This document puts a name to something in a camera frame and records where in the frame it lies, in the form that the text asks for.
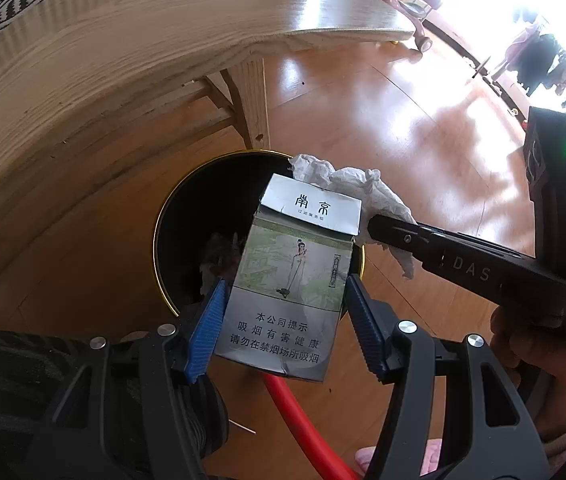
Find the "right hand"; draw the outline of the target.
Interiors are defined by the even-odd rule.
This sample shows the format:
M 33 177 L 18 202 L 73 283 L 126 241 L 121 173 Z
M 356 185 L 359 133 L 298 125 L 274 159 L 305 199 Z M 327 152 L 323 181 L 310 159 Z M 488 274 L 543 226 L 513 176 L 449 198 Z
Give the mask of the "right hand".
M 517 328 L 504 309 L 497 308 L 490 319 L 492 352 L 512 382 L 521 381 L 516 367 L 536 366 L 551 376 L 541 409 L 534 417 L 542 440 L 548 442 L 566 434 L 566 341 Z

